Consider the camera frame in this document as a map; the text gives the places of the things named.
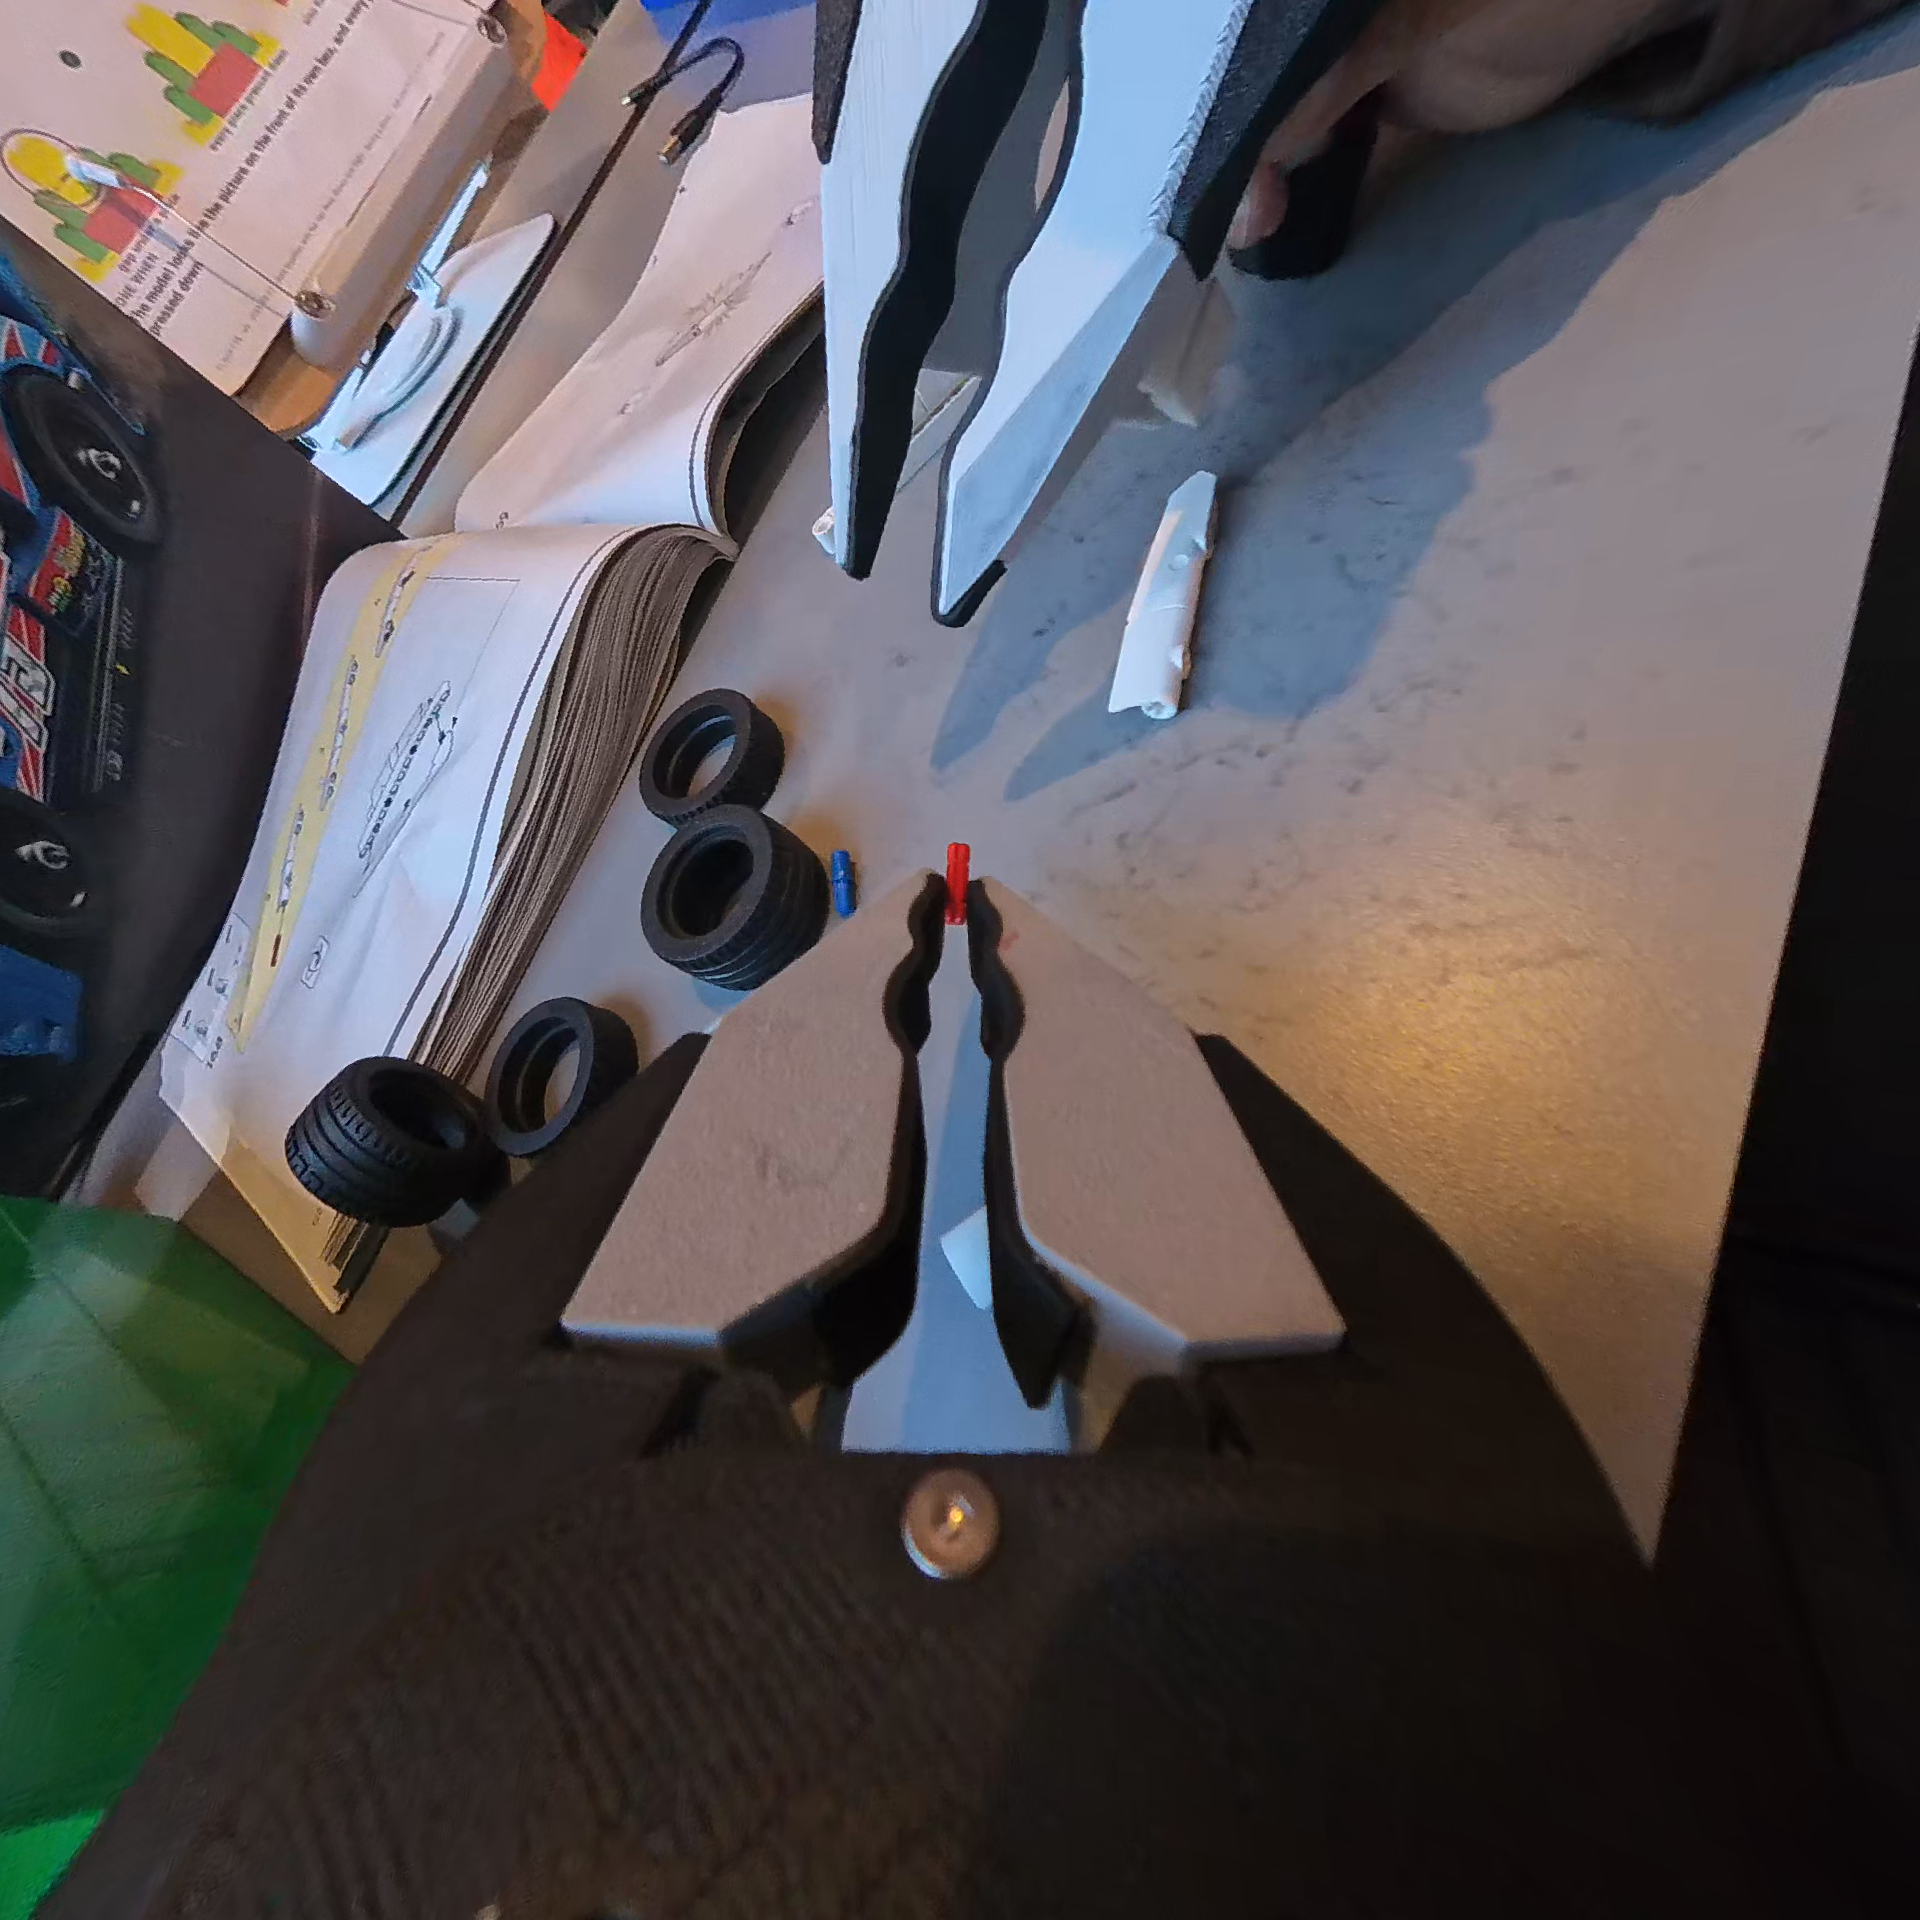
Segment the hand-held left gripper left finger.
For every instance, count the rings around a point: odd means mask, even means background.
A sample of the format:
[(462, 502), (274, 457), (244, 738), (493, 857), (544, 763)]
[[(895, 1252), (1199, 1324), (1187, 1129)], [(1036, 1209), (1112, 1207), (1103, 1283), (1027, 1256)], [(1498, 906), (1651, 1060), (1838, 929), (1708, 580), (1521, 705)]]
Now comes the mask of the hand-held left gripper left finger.
[(947, 877), (910, 875), (703, 1043), (562, 1333), (848, 1388), (907, 1327), (923, 1234), (931, 979)]

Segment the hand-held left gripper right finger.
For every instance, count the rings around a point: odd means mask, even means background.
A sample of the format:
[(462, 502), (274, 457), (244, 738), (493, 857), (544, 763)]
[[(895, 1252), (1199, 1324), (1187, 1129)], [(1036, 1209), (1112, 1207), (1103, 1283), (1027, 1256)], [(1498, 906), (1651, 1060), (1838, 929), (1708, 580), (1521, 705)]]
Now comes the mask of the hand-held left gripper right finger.
[(971, 881), (992, 1324), (1029, 1408), (1346, 1340), (1199, 1038), (994, 877)]

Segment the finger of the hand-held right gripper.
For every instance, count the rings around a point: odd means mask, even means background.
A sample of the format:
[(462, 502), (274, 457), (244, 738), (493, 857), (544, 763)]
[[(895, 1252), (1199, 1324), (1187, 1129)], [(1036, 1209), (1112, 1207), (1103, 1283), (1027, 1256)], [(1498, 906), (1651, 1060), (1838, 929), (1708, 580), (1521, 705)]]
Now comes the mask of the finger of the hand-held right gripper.
[(1139, 402), (1199, 273), (1169, 194), (1250, 0), (1092, 0), (1074, 10), (1066, 155), (994, 294), (992, 372), (947, 444), (931, 605), (971, 625), (1103, 426)]
[(1036, 223), (1054, 6), (824, 6), (824, 343), (835, 563), (866, 580), (923, 372), (984, 384)]

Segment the small white toy connector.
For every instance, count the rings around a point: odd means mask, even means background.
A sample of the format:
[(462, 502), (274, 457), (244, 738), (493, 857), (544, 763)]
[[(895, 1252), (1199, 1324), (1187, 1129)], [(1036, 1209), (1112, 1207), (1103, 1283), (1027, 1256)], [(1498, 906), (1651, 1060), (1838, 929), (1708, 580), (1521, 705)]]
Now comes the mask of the small white toy connector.
[(1169, 718), (1187, 688), (1199, 572), (1141, 580), (1112, 652), (1111, 714), (1139, 708)]

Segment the green plastic bin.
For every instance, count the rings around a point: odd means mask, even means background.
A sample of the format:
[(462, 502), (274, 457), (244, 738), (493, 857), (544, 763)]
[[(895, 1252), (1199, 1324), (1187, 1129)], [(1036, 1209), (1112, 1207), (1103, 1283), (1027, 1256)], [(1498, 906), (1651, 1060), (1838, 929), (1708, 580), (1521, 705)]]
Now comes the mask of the green plastic bin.
[(0, 1207), (0, 1914), (172, 1725), (351, 1373), (179, 1223)]

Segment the grey desk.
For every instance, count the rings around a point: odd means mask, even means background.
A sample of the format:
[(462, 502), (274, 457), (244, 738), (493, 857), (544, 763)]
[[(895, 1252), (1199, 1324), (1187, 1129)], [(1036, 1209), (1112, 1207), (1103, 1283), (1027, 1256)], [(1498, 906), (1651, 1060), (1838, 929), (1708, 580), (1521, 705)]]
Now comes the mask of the grey desk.
[[(1199, 426), (1123, 421), (976, 625), (941, 471), (876, 568), (772, 415), (667, 705), (746, 692), (772, 817), (947, 846), (1226, 1038), (1484, 1283), (1656, 1546), (1916, 366), (1916, 6), (1688, 122), (1378, 136), (1346, 259), (1226, 281)], [(1169, 718), (1111, 714), (1164, 494), (1216, 529)]]

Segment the person's right hand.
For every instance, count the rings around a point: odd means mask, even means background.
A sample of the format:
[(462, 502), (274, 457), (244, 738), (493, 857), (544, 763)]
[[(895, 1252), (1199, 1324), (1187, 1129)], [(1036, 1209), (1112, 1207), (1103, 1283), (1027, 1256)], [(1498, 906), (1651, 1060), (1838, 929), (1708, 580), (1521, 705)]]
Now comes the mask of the person's right hand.
[(1349, 48), (1280, 119), (1231, 206), (1226, 250), (1258, 250), (1285, 223), (1289, 175), (1315, 155), (1333, 122), (1375, 90), (1404, 131), (1501, 131), (1573, 85), (1625, 56), (1641, 38), (1686, 29), (1696, 0), (1391, 0)]

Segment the black rubber toy tire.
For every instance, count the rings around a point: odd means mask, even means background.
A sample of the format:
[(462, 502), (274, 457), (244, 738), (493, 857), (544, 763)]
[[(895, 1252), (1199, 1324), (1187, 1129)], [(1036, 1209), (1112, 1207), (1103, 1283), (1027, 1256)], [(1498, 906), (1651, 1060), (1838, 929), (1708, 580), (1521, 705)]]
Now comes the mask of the black rubber toy tire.
[(784, 729), (746, 692), (730, 688), (676, 705), (638, 760), (638, 794), (671, 825), (687, 825), (718, 803), (762, 812), (779, 794), (779, 778)]
[(651, 959), (716, 993), (767, 983), (824, 929), (824, 857), (754, 803), (716, 803), (683, 819), (643, 881), (643, 938)]
[(638, 1083), (638, 1031), (585, 994), (544, 994), (502, 1038), (485, 1089), (491, 1145), (543, 1161)]
[(341, 1063), (293, 1114), (281, 1155), (298, 1188), (365, 1226), (430, 1226), (510, 1183), (485, 1104), (411, 1060)]

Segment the white flat stand base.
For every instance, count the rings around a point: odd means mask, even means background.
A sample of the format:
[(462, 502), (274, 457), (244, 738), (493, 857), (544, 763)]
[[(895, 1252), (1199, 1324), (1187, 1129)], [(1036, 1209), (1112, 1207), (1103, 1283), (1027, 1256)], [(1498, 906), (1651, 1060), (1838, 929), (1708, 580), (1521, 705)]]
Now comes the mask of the white flat stand base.
[(401, 313), (303, 426), (307, 466), (396, 529), (451, 529), (465, 478), (557, 376), (536, 337), (557, 228), (562, 218), (543, 206), (420, 263)]

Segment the printed brick instruction sheet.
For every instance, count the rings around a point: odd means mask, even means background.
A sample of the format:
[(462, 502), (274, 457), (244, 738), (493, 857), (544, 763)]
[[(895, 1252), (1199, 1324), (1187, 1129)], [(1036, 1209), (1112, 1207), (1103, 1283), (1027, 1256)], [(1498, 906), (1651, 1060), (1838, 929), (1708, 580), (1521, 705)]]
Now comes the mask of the printed brick instruction sheet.
[(543, 6), (0, 6), (3, 273), (298, 426), (536, 119)]

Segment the open instruction book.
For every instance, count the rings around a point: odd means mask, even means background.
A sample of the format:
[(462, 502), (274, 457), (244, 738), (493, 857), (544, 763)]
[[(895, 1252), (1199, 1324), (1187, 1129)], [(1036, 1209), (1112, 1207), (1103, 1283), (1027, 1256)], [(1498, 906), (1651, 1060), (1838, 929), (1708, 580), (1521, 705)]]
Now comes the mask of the open instruction book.
[(735, 558), (730, 457), (824, 330), (813, 98), (725, 107), (658, 244), (451, 532), (351, 558), (316, 605), (227, 929), (163, 1043), (163, 1104), (324, 1314), (379, 1226), (287, 1168), (357, 1060), (465, 1083)]

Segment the person's legs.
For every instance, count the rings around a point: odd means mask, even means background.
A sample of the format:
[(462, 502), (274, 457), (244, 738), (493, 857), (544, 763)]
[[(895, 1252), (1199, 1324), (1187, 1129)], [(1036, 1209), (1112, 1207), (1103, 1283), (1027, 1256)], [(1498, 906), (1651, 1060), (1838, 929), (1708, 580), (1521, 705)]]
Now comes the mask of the person's legs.
[(1920, 372), (1844, 637), (1656, 1583), (1785, 1914), (1920, 1914)]

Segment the black toy car box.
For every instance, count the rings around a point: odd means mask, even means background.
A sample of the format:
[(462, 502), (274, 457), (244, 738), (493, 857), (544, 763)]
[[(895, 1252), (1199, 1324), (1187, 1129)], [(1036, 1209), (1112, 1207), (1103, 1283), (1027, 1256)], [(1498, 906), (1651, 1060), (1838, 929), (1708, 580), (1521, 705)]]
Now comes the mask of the black toy car box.
[(396, 523), (3, 218), (0, 1188), (55, 1201), (244, 881), (303, 637)]

